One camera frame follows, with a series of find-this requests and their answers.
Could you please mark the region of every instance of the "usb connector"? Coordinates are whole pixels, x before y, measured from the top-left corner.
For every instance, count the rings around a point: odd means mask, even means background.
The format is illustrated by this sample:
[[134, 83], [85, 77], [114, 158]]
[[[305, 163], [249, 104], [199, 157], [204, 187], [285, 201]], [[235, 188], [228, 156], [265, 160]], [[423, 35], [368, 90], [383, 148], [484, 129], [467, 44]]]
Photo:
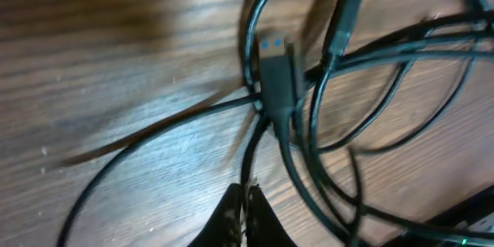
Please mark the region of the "usb connector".
[[342, 56], [348, 46], [362, 0], [338, 0], [324, 38], [323, 58]]
[[288, 120], [303, 100], [303, 65], [294, 43], [281, 33], [259, 39], [262, 108], [273, 123]]

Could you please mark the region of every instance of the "wood grain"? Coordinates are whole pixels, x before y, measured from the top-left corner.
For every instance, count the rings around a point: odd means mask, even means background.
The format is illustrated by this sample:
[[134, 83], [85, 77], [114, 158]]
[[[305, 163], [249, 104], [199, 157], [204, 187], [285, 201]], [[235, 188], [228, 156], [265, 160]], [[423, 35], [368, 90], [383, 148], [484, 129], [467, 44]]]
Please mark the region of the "wood grain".
[[[0, 245], [53, 246], [76, 196], [111, 155], [60, 167], [204, 100], [245, 94], [236, 53], [251, 0], [0, 0]], [[301, 35], [316, 62], [331, 0], [271, 0], [259, 28]], [[351, 49], [459, 0], [365, 0]], [[369, 109], [392, 72], [382, 66], [332, 80], [321, 142], [335, 140]], [[420, 62], [386, 112], [356, 144], [378, 146], [420, 124], [446, 98], [458, 62]], [[361, 158], [366, 200], [424, 220], [494, 182], [494, 69], [477, 65], [459, 100], [416, 141]], [[181, 246], [239, 179], [250, 107], [207, 117], [156, 139], [122, 164], [90, 199], [70, 246]], [[325, 154], [350, 190], [344, 151]], [[300, 246], [338, 245], [302, 204], [265, 135], [255, 175]], [[366, 219], [378, 244], [393, 227]]]

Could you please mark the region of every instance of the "black cable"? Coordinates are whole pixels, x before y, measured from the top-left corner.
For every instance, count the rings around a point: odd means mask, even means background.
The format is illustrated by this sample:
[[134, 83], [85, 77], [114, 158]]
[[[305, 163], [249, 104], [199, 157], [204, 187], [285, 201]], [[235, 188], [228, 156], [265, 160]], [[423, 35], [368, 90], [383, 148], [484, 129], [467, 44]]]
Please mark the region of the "black cable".
[[[260, 46], [262, 51], [259, 54], [262, 114], [265, 114], [272, 122], [272, 125], [274, 126], [273, 130], [279, 140], [280, 146], [285, 147], [287, 144], [289, 145], [289, 142], [286, 141], [289, 133], [288, 122], [292, 115], [296, 114], [296, 111], [299, 110], [304, 103], [303, 64], [300, 63], [301, 61], [299, 59], [294, 59], [294, 48], [290, 44], [283, 42], [280, 37], [276, 35], [267, 35], [259, 39], [262, 41], [262, 45]], [[252, 159], [250, 159], [251, 155], [249, 155], [249, 153], [246, 154], [248, 155], [246, 160], [252, 163]], [[320, 219], [328, 230], [337, 235], [340, 240], [344, 242], [348, 240], [347, 234], [349, 226], [336, 208], [333, 207], [330, 199], [326, 196], [322, 184], [315, 183], [316, 188], [327, 206], [337, 216], [337, 220], [342, 224], [343, 228], [333, 223], [333, 220], [329, 219], [322, 212], [321, 208], [319, 208], [317, 203], [307, 193], [303, 184], [299, 183], [298, 176], [293, 176], [293, 173], [291, 178], [300, 190], [299, 192], [302, 195], [303, 200], [307, 202], [312, 213]]]
[[252, 53], [255, 38], [255, 27], [261, 15], [262, 9], [268, 0], [254, 0], [249, 11], [249, 17], [245, 23], [242, 41], [239, 43], [240, 60], [242, 61], [245, 87], [249, 93], [255, 93], [254, 70], [252, 68]]
[[76, 220], [77, 215], [81, 212], [86, 201], [93, 194], [96, 187], [101, 183], [111, 173], [120, 163], [125, 161], [131, 154], [135, 153], [140, 147], [144, 146], [149, 141], [156, 139], [157, 137], [163, 135], [164, 133], [173, 130], [181, 125], [192, 122], [193, 120], [197, 120], [202, 117], [210, 116], [215, 113], [219, 113], [231, 108], [239, 107], [248, 103], [252, 103], [258, 99], [257, 94], [253, 94], [251, 96], [246, 96], [243, 98], [239, 98], [237, 100], [227, 101], [225, 103], [216, 104], [210, 107], [204, 107], [197, 109], [194, 112], [190, 112], [185, 115], [180, 115], [179, 117], [175, 117], [171, 119], [170, 123], [166, 127], [162, 127], [160, 130], [154, 130], [153, 133], [148, 134], [146, 137], [141, 138], [138, 142], [129, 145], [124, 148], [120, 153], [115, 155], [99, 172], [94, 176], [94, 178], [90, 181], [90, 183], [84, 188], [80, 196], [77, 198], [73, 207], [70, 209], [69, 214], [66, 217], [65, 222], [63, 223], [62, 230], [59, 234], [59, 238], [57, 240], [56, 246], [63, 247], [66, 246], [70, 231], [73, 227], [73, 224]]
[[[293, 162], [292, 154], [290, 152], [289, 147], [289, 115], [285, 118], [276, 118], [272, 119], [273, 127], [276, 133], [276, 136], [279, 139], [279, 149], [281, 151], [281, 155], [283, 158], [283, 163], [285, 164], [285, 169], [292, 180], [293, 185], [295, 186], [297, 192], [300, 197], [309, 207], [309, 209], [313, 212], [313, 214], [323, 223], [323, 225], [330, 231], [334, 236], [336, 236], [340, 241], [347, 242], [349, 240], [349, 235], [346, 231], [340, 228], [338, 225], [335, 225], [325, 216], [324, 212], [317, 205], [317, 203], [310, 196], [309, 191], [303, 185], [302, 179], [297, 173], [295, 163]], [[360, 242], [361, 246], [367, 246], [367, 243]]]
[[[123, 160], [135, 152], [139, 147], [146, 144], [149, 140], [169, 131], [175, 127], [186, 124], [190, 121], [196, 120], [199, 117], [205, 117], [207, 115], [218, 113], [229, 108], [237, 107], [246, 103], [252, 103], [259, 100], [259, 94], [255, 93], [255, 80], [254, 72], [252, 69], [253, 62], [253, 44], [255, 39], [255, 27], [259, 20], [261, 11], [268, 0], [255, 0], [252, 9], [249, 13], [249, 18], [246, 24], [245, 32], [242, 34], [243, 42], [240, 43], [240, 56], [243, 63], [244, 69], [244, 80], [248, 91], [251, 93], [250, 96], [229, 101], [226, 103], [221, 103], [212, 107], [206, 107], [196, 110], [191, 113], [182, 114], [175, 119], [170, 120], [170, 124], [166, 127], [160, 129], [152, 130], [146, 136], [140, 138], [139, 141], [128, 145], [124, 150], [117, 154], [110, 162], [103, 167], [103, 169], [93, 178], [93, 180], [86, 186], [76, 203], [72, 207], [67, 219], [63, 225], [62, 231], [57, 242], [57, 246], [64, 246], [69, 238], [70, 230], [79, 214], [80, 210], [83, 208], [86, 200], [91, 196], [96, 186]], [[352, 15], [358, 12], [358, 8], [346, 7], [343, 4], [340, 5], [338, 10], [341, 10], [342, 14]], [[486, 0], [475, 0], [476, 9], [488, 9], [489, 3]], [[275, 132], [279, 139], [279, 146], [282, 152], [283, 162], [286, 166], [286, 170], [292, 179], [296, 190], [301, 195], [302, 199], [309, 206], [310, 210], [314, 215], [326, 226], [326, 228], [332, 232], [339, 240], [345, 242], [347, 246], [354, 245], [358, 242], [358, 245], [368, 245], [363, 240], [358, 240], [358, 227], [360, 224], [361, 217], [363, 215], [372, 215], [374, 217], [385, 220], [395, 225], [400, 225], [406, 228], [410, 232], [423, 235], [425, 237], [446, 240], [453, 242], [462, 242], [464, 239], [468, 239], [469, 243], [472, 244], [484, 244], [492, 243], [494, 240], [494, 235], [490, 233], [481, 232], [470, 232], [466, 230], [459, 230], [455, 228], [444, 228], [435, 227], [422, 223], [417, 223], [409, 221], [404, 218], [400, 218], [396, 215], [391, 215], [387, 212], [381, 211], [379, 209], [367, 206], [363, 201], [363, 188], [361, 182], [360, 171], [358, 169], [357, 160], [355, 158], [356, 151], [354, 149], [349, 150], [351, 166], [354, 170], [354, 178], [356, 182], [357, 193], [355, 197], [349, 196], [345, 191], [343, 191], [331, 178], [331, 176], [326, 173], [326, 170], [322, 164], [320, 152], [321, 151], [331, 151], [336, 147], [342, 147], [348, 144], [350, 140], [356, 137], [365, 127], [367, 127], [370, 122], [372, 122], [387, 106], [392, 96], [398, 89], [400, 82], [402, 81], [404, 75], [408, 72], [410, 67], [413, 65], [416, 59], [456, 59], [456, 58], [470, 58], [470, 59], [494, 59], [494, 53], [491, 52], [481, 52], [476, 50], [471, 51], [454, 51], [454, 50], [437, 50], [437, 51], [419, 51], [420, 49], [430, 46], [433, 44], [449, 44], [454, 42], [464, 42], [470, 39], [476, 41], [480, 39], [492, 38], [492, 26], [491, 22], [494, 20], [494, 11], [488, 12], [472, 12], [463, 13], [459, 15], [450, 15], [440, 19], [428, 20], [426, 22], [420, 22], [418, 24], [408, 26], [396, 32], [377, 39], [363, 48], [358, 49], [356, 52], [352, 52], [347, 55], [343, 55], [344, 49], [351, 35], [351, 30], [354, 25], [354, 18], [346, 20], [346, 16], [334, 15], [335, 22], [342, 22], [347, 28], [345, 30], [339, 30], [334, 28], [335, 26], [330, 26], [328, 28], [328, 33], [336, 34], [337, 37], [341, 39], [339, 42], [332, 42], [330, 39], [325, 40], [325, 51], [323, 52], [322, 65], [309, 69], [305, 72], [306, 76], [306, 87], [316, 86], [313, 94], [313, 101], [311, 103], [311, 113], [310, 113], [310, 132], [309, 141], [305, 142], [304, 132], [303, 132], [303, 120], [302, 120], [302, 110], [298, 107], [295, 112], [296, 124], [295, 130], [297, 135], [297, 140], [301, 146], [301, 151], [303, 152], [304, 163], [309, 171], [310, 177], [313, 183], [316, 185], [319, 194], [323, 198], [327, 207], [336, 216], [339, 223], [342, 225], [340, 227], [338, 224], [333, 223], [324, 213], [323, 210], [317, 205], [317, 203], [310, 196], [310, 193], [303, 185], [295, 164], [293, 163], [292, 155], [289, 151], [289, 118], [294, 115], [284, 114], [282, 117], [271, 118], [260, 115], [259, 121], [256, 124], [256, 128], [252, 138], [249, 142], [247, 150], [245, 152], [244, 160], [242, 162], [242, 173], [241, 173], [241, 183], [246, 186], [249, 181], [249, 175], [252, 170], [252, 162], [254, 158], [255, 149], [258, 142], [260, 141], [262, 134], [268, 127], [270, 122], [274, 123]], [[432, 30], [438, 28], [450, 27], [461, 24], [477, 24], [479, 22], [485, 22], [488, 24], [487, 31], [472, 31], [472, 32], [456, 32], [439, 36], [432, 36], [429, 38], [417, 39], [415, 36], [417, 34], [428, 33]], [[446, 100], [443, 106], [436, 112], [436, 114], [421, 125], [418, 129], [412, 131], [404, 139], [398, 142], [383, 147], [378, 150], [365, 150], [366, 153], [377, 153], [395, 147], [399, 147], [402, 144], [408, 142], [409, 140], [416, 137], [422, 131], [424, 131], [428, 126], [433, 124], [438, 116], [440, 116], [450, 103], [458, 96], [460, 90], [465, 84], [469, 73], [472, 70], [474, 60], [470, 61], [461, 80], [458, 82], [457, 88], [453, 91], [452, 95]], [[316, 129], [317, 129], [317, 118], [320, 109], [321, 97], [327, 81], [336, 76], [340, 76], [346, 73], [355, 72], [362, 69], [368, 69], [372, 66], [379, 66], [388, 63], [400, 64], [400, 68], [394, 82], [391, 84], [390, 89], [384, 96], [383, 100], [377, 105], [374, 111], [361, 123], [356, 130], [350, 132], [346, 137], [341, 140], [340, 145], [330, 145], [328, 147], [323, 147], [321, 149], [317, 148], [316, 140]], [[334, 191], [339, 195], [344, 201], [351, 205], [354, 205], [355, 216], [351, 223], [346, 223], [343, 216], [338, 212], [336, 207], [331, 203], [327, 196], [326, 189], [329, 191]]]

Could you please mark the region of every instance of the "black cord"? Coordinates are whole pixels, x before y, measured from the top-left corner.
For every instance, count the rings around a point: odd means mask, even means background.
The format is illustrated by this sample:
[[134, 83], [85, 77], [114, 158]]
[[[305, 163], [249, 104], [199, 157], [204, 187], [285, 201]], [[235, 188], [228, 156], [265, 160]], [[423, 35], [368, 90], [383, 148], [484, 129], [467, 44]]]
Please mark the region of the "black cord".
[[[211, 107], [201, 108], [191, 113], [181, 114], [175, 118], [170, 119], [169, 124], [160, 128], [152, 129], [150, 132], [145, 133], [139, 140], [129, 144], [119, 154], [105, 165], [102, 170], [93, 178], [93, 180], [86, 186], [81, 195], [77, 198], [74, 206], [71, 208], [70, 213], [64, 222], [63, 228], [60, 232], [57, 246], [65, 246], [70, 231], [76, 220], [76, 216], [82, 210], [87, 199], [91, 196], [100, 182], [122, 161], [128, 158], [139, 147], [143, 146], [150, 140], [162, 135], [163, 133], [179, 127], [183, 124], [189, 123], [193, 120], [197, 120], [200, 117], [205, 117], [214, 113], [221, 112], [233, 107], [238, 107], [247, 103], [253, 103], [259, 100], [259, 93], [255, 92], [255, 74], [252, 69], [254, 53], [254, 38], [255, 27], [259, 20], [259, 16], [263, 7], [268, 0], [255, 0], [253, 7], [250, 10], [249, 18], [246, 23], [245, 31], [242, 33], [242, 42], [239, 44], [240, 57], [243, 64], [244, 81], [250, 96], [243, 97], [238, 100], [232, 100], [225, 103], [217, 104]], [[408, 26], [396, 32], [377, 39], [366, 46], [358, 49], [355, 52], [344, 55], [349, 35], [351, 35], [351, 29], [354, 25], [355, 18], [349, 19], [348, 16], [357, 14], [358, 8], [346, 7], [345, 1], [339, 3], [338, 11], [341, 10], [341, 14], [334, 15], [336, 25], [331, 25], [328, 28], [327, 39], [325, 40], [325, 46], [323, 51], [323, 58], [321, 59], [321, 65], [309, 69], [305, 72], [306, 88], [309, 89], [313, 86], [314, 93], [310, 108], [310, 120], [309, 120], [309, 140], [306, 141], [303, 128], [303, 104], [299, 103], [297, 109], [291, 113], [282, 113], [274, 117], [273, 113], [269, 116], [265, 115], [262, 110], [259, 111], [259, 120], [256, 124], [254, 133], [245, 151], [245, 156], [242, 162], [241, 172], [241, 184], [246, 187], [249, 183], [250, 174], [252, 171], [252, 162], [255, 154], [255, 149], [262, 138], [262, 135], [268, 128], [270, 123], [273, 123], [276, 136], [279, 140], [279, 147], [283, 157], [283, 163], [286, 170], [292, 179], [296, 190], [307, 204], [313, 214], [325, 225], [325, 227], [332, 232], [339, 240], [345, 242], [347, 246], [362, 245], [367, 246], [369, 243], [363, 239], [358, 238], [358, 230], [360, 221], [363, 215], [371, 215], [382, 219], [386, 222], [390, 222], [394, 225], [399, 225], [402, 228], [407, 229], [410, 232], [414, 232], [424, 237], [432, 239], [438, 239], [442, 241], [463, 242], [468, 239], [472, 244], [486, 244], [494, 242], [494, 235], [490, 233], [482, 232], [470, 232], [466, 230], [460, 230], [456, 228], [445, 228], [426, 225], [423, 223], [413, 222], [404, 218], [400, 218], [396, 215], [389, 214], [385, 211], [373, 208], [364, 204], [364, 190], [362, 180], [360, 176], [357, 159], [357, 154], [380, 154], [385, 151], [393, 150], [397, 147], [406, 144], [410, 140], [422, 134], [428, 127], [430, 127], [443, 113], [448, 106], [459, 95], [462, 87], [465, 85], [469, 74], [472, 71], [472, 67], [475, 64], [476, 59], [491, 59], [494, 60], [493, 52], [482, 52], [475, 49], [470, 51], [459, 50], [435, 50], [424, 51], [422, 50], [426, 46], [430, 45], [449, 45], [457, 42], [468, 42], [475, 40], [474, 46], [477, 42], [483, 39], [491, 39], [494, 36], [492, 30], [492, 21], [494, 20], [494, 11], [480, 12], [480, 9], [489, 9], [489, 3], [487, 0], [475, 0], [474, 8], [477, 12], [462, 13], [458, 15], [450, 15], [440, 19], [432, 19], [424, 22]], [[487, 27], [485, 31], [470, 31], [470, 32], [453, 32], [449, 34], [430, 36], [431, 32], [439, 28], [451, 27], [455, 25], [475, 25], [480, 22], [484, 22]], [[347, 29], [344, 32], [338, 29], [338, 24], [345, 25]], [[342, 39], [339, 42], [333, 42], [334, 38], [331, 34]], [[454, 89], [451, 96], [443, 103], [438, 111], [429, 120], [423, 123], [420, 127], [413, 130], [409, 135], [400, 139], [399, 141], [389, 144], [385, 147], [378, 148], [376, 150], [358, 150], [353, 148], [349, 149], [351, 167], [354, 172], [356, 194], [354, 197], [349, 196], [338, 184], [336, 184], [331, 176], [328, 175], [326, 169], [321, 161], [320, 154], [327, 151], [333, 151], [338, 147], [343, 147], [351, 142], [359, 133], [361, 133], [366, 127], [368, 127], [372, 121], [374, 121], [384, 108], [389, 104], [393, 95], [398, 90], [398, 87], [407, 74], [409, 69], [413, 66], [417, 59], [457, 59], [468, 58], [468, 65], [465, 67], [465, 72], [462, 78], [459, 80], [457, 87]], [[327, 82], [336, 76], [340, 76], [346, 73], [352, 73], [362, 69], [368, 69], [373, 66], [379, 66], [389, 63], [398, 64], [398, 72], [394, 78], [394, 82], [391, 84], [388, 92], [384, 95], [380, 103], [374, 109], [373, 112], [367, 116], [364, 121], [352, 130], [347, 136], [338, 142], [326, 147], [318, 148], [316, 139], [317, 122], [320, 111], [320, 104], [323, 92]], [[338, 223], [333, 222], [331, 218], [324, 214], [323, 210], [314, 201], [307, 188], [304, 186], [295, 164], [293, 157], [289, 150], [289, 119], [294, 118], [294, 129], [296, 132], [299, 149], [303, 153], [303, 160], [306, 168], [310, 174], [312, 182], [316, 185], [318, 194], [324, 200], [324, 203], [333, 213]], [[348, 204], [355, 207], [354, 219], [351, 222], [347, 222], [342, 214], [338, 211], [336, 206], [331, 202], [328, 193], [336, 193], [340, 198], [346, 201]]]
[[124, 148], [120, 153], [113, 157], [99, 172], [94, 176], [90, 183], [84, 188], [80, 196], [77, 198], [73, 207], [70, 209], [69, 214], [63, 223], [62, 230], [59, 234], [56, 246], [66, 246], [70, 231], [76, 220], [77, 215], [81, 212], [89, 197], [93, 194], [96, 187], [111, 173], [120, 163], [124, 162], [131, 154], [135, 153], [140, 147], [144, 146], [149, 141], [156, 139], [157, 137], [165, 134], [166, 132], [173, 130], [179, 126], [190, 123], [202, 117], [210, 116], [231, 108], [239, 107], [248, 103], [252, 103], [258, 99], [257, 94], [239, 98], [237, 100], [227, 101], [225, 103], [216, 104], [214, 106], [197, 109], [194, 112], [188, 114], [182, 114], [179, 117], [172, 117], [170, 123], [162, 127], [160, 130], [154, 130], [152, 133], [141, 138], [138, 142], [129, 145]]

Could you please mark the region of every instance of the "wooden surface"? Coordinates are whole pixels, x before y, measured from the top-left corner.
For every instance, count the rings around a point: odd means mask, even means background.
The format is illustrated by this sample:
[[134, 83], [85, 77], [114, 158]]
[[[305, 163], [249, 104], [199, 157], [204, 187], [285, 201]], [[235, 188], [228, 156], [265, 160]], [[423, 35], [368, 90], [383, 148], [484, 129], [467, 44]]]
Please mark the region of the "wooden surface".
[[[245, 94], [236, 90], [244, 1], [0, 0], [1, 246], [53, 246], [76, 196], [112, 154], [73, 167], [60, 167], [63, 161], [211, 97]], [[307, 42], [323, 29], [330, 6], [329, 0], [272, 0], [259, 26], [298, 32]], [[351, 48], [461, 8], [459, 0], [365, 0]], [[309, 51], [310, 62], [320, 43]], [[419, 125], [446, 98], [461, 68], [418, 63], [356, 144], [381, 145]], [[368, 111], [392, 69], [331, 81], [322, 142]], [[368, 203], [423, 220], [494, 182], [492, 76], [492, 65], [478, 64], [459, 100], [424, 136], [360, 159]], [[98, 188], [69, 245], [186, 245], [239, 179], [252, 115], [248, 106], [229, 110], [148, 144]], [[328, 171], [351, 188], [345, 155], [324, 157]], [[255, 175], [298, 245], [338, 245], [300, 201], [268, 134]], [[364, 224], [362, 236], [376, 244], [396, 233], [371, 218]]]

